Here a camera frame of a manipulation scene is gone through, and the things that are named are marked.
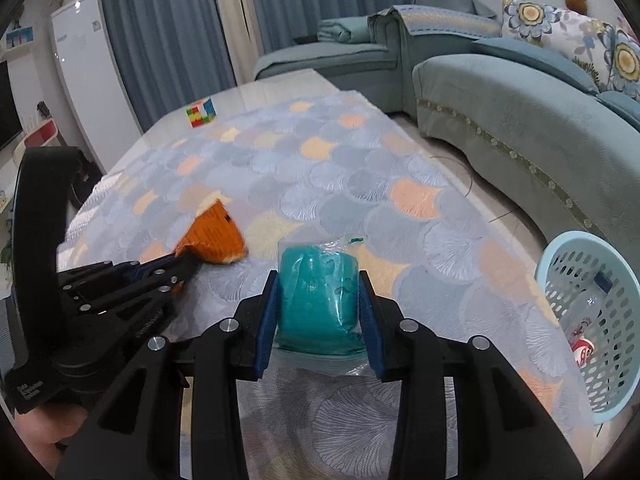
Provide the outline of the person's left hand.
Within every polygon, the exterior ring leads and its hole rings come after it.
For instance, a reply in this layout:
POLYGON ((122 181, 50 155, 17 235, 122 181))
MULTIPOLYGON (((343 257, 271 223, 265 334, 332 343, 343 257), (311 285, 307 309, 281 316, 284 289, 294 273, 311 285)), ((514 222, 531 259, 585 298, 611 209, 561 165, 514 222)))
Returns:
POLYGON ((17 414, 14 425, 32 456, 54 476, 62 458, 56 444, 73 437, 87 416, 88 412, 77 405, 41 405, 26 414, 17 414))

